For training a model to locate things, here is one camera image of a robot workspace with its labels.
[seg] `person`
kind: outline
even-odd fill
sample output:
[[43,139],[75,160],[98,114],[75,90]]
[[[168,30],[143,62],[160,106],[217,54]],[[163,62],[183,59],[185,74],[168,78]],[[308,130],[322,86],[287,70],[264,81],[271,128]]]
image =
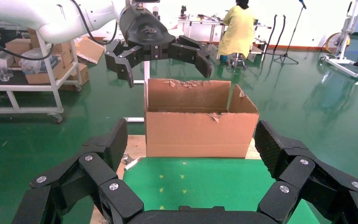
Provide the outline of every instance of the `person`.
[[219,43],[218,54],[240,53],[246,58],[254,41],[255,16],[248,6],[249,0],[236,0],[236,3],[223,20],[228,28]]

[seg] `bolt head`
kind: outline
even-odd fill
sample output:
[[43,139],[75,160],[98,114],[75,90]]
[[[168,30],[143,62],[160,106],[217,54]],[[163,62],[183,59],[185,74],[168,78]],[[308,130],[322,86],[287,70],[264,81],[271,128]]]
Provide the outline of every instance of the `bolt head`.
[[354,182],[352,182],[352,185],[353,185],[355,188],[358,188],[358,182],[354,181]]
[[86,161],[90,161],[90,160],[92,160],[92,155],[88,155],[88,156],[86,156],[85,158],[84,158],[84,160],[86,160]]
[[36,179],[36,182],[37,183],[43,183],[47,180],[47,177],[46,176],[41,176],[39,177],[38,179]]
[[300,160],[300,162],[304,165],[308,165],[310,162],[308,162],[308,160]]
[[281,192],[283,192],[283,193],[289,193],[290,192],[290,189],[288,187],[286,187],[286,186],[283,186],[283,185],[279,187],[279,190],[281,190]]
[[117,183],[111,184],[111,185],[109,186],[109,189],[110,189],[110,190],[116,190],[116,189],[118,189],[118,184],[117,184]]

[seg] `caster wheel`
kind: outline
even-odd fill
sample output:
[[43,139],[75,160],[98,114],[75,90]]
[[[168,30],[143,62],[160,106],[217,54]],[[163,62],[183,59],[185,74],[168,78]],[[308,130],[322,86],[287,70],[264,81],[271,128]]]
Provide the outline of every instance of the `caster wheel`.
[[81,92],[82,91],[82,86],[81,85],[75,85],[76,87],[76,91],[77,92]]
[[61,114],[53,115],[53,121],[59,125],[64,121],[64,117]]

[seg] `cardboard box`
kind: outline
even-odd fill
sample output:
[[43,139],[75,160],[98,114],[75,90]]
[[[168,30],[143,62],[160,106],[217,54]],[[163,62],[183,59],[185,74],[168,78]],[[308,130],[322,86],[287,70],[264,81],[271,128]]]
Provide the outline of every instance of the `cardboard box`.
[[54,53],[62,53],[67,51],[69,52],[70,48],[71,48],[70,42],[54,44],[53,52]]
[[[67,73],[69,68],[70,67],[68,67],[68,69],[65,69],[65,72],[63,73],[63,75],[65,75],[65,73]],[[88,69],[87,65],[79,63],[79,70],[80,70],[80,75],[82,76],[81,86],[83,86],[86,82],[88,82],[90,80],[89,69]],[[77,79],[78,79],[78,76],[76,74],[76,69],[74,69],[67,80],[77,80]],[[62,85],[60,87],[60,90],[77,91],[77,89],[74,85]]]
[[73,61],[73,54],[67,50],[65,52],[62,53],[54,53],[54,56],[57,56],[58,59],[60,59],[62,61],[62,64],[64,65],[64,68],[66,67],[71,67],[72,66],[72,61]]
[[76,38],[75,45],[77,56],[88,63],[97,64],[105,52],[104,46],[95,43],[86,36]]
[[0,68],[9,68],[13,63],[13,55],[0,51]]
[[28,28],[29,39],[31,40],[32,48],[40,48],[38,35],[36,34],[36,30]]
[[[51,65],[54,72],[54,78],[57,79],[63,71],[64,66],[62,65],[61,61],[57,61]],[[29,84],[47,84],[50,83],[50,79],[48,77],[48,73],[36,73],[36,74],[26,74],[25,77]]]
[[146,155],[245,158],[259,113],[231,82],[149,79]]
[[[32,49],[32,44],[30,39],[14,39],[6,43],[6,48],[13,53],[21,55],[30,49]],[[16,63],[20,62],[19,57],[14,57]]]

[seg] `tripod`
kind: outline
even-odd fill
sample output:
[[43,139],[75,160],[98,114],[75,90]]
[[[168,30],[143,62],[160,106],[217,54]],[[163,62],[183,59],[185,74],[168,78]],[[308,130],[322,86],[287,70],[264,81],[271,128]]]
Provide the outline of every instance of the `tripod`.
[[288,56],[288,51],[289,51],[291,42],[292,42],[292,40],[293,40],[294,33],[296,32],[298,22],[300,21],[301,14],[303,13],[303,10],[304,10],[304,6],[301,8],[301,12],[300,12],[300,15],[298,16],[297,23],[296,23],[296,26],[294,27],[293,34],[292,34],[292,36],[291,36],[289,46],[288,46],[288,48],[286,49],[286,53],[284,53],[283,55],[279,56],[279,58],[275,59],[274,62],[277,62],[278,60],[280,60],[281,63],[285,63],[286,58],[288,58],[288,59],[290,59],[290,60],[292,60],[292,61],[294,62],[294,63],[288,63],[288,64],[298,64],[298,61],[296,61],[296,60],[294,60],[293,58],[291,58],[291,57]]

